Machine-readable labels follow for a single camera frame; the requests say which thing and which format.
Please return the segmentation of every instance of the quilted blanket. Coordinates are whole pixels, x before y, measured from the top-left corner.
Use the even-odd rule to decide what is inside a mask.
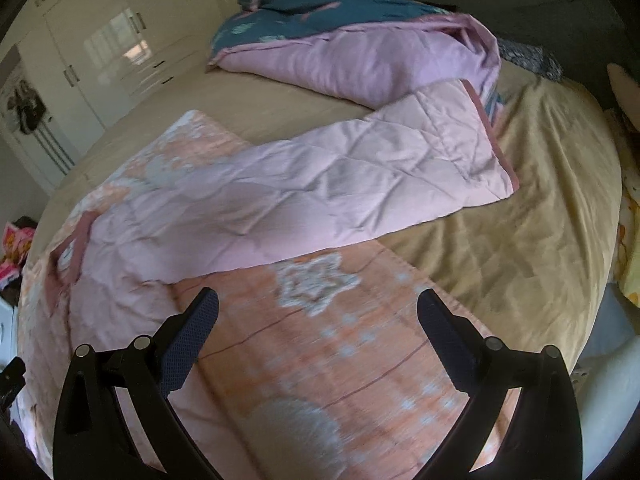
[[[297,468],[314,463],[308,456],[285,464],[268,459],[269,442],[286,423],[275,419],[293,410],[298,419],[287,428],[311,428],[315,449],[332,457],[315,458],[326,467],[314,478],[380,478],[381,471],[382,478],[408,478],[446,434],[464,397],[411,328],[415,298],[433,283],[367,240],[517,189],[478,95],[468,82],[439,82],[363,120],[240,152],[241,141],[217,129],[208,144],[197,144],[189,130],[171,143],[160,139],[78,206],[54,241],[75,235],[75,245],[64,246],[71,256],[49,251],[58,259],[47,262],[68,286],[46,308],[46,263],[28,277],[24,301],[43,306],[22,311],[18,336],[29,374],[20,408],[32,449],[47,463],[56,393],[75,346],[116,348],[153,332],[175,313],[174,298],[184,304],[199,286],[183,280],[214,273],[208,283],[232,312],[172,402],[220,471],[230,479],[276,472],[300,478]],[[184,165],[195,169],[180,174]],[[136,185],[130,192],[153,168],[162,170],[146,184],[154,189]],[[82,243],[81,272],[69,281],[78,235],[88,233],[80,213],[89,209],[100,216]],[[306,286],[309,279],[315,284]],[[319,337],[326,340],[316,362],[301,360]],[[416,378],[416,366],[428,370],[424,378]],[[314,386],[323,381],[324,389]],[[375,406],[371,395],[389,400]],[[287,396],[306,401],[280,402]],[[272,438],[253,440],[266,421],[274,424]],[[134,431],[137,441],[141,435]],[[148,449],[143,454],[153,462]]]
[[[432,82],[466,79],[492,121],[496,38],[468,14],[410,0],[238,0],[209,67],[250,72],[375,110]]]

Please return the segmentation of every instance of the bed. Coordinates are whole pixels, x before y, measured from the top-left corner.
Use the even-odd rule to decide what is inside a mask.
[[[612,261],[622,193],[618,155],[602,110],[580,85],[552,83],[504,62],[498,90],[506,102],[498,143],[520,190],[380,242],[511,348],[539,351],[553,343],[572,369]],[[79,200],[193,108],[252,144],[369,112],[259,76],[192,70],[123,118],[69,174],[47,205],[28,268]],[[30,344],[25,334],[36,320],[30,308],[18,311],[18,349]],[[33,411],[23,415],[36,427],[31,448],[50,467],[52,420]]]

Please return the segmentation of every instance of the blue textured grip pad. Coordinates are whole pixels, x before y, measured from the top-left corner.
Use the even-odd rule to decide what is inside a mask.
[[[467,318],[450,313],[434,290],[425,290],[418,297],[417,310],[418,321],[454,387],[472,393],[478,386],[482,336]]]
[[[166,398],[179,390],[198,358],[200,349],[218,319],[220,305],[215,290],[203,289],[182,316],[187,321],[175,335],[161,359],[160,393]]]

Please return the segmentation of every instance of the mattress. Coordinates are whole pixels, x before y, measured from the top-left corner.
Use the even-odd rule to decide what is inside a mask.
[[[612,259],[618,155],[602,110],[580,85],[551,83],[505,62],[498,90],[506,101],[498,142],[520,190],[380,241],[508,346],[539,351],[555,344],[571,369],[590,334]],[[192,108],[253,144],[369,112],[258,76],[192,70],[123,118],[66,177],[42,216],[28,265],[83,196]]]

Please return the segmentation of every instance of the white wardrobe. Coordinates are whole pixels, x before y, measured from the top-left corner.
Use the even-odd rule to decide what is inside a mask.
[[[51,192],[139,102],[195,65],[204,70],[210,39],[238,10],[236,0],[29,0],[0,59],[17,45],[46,128],[36,138],[0,124],[0,134]]]

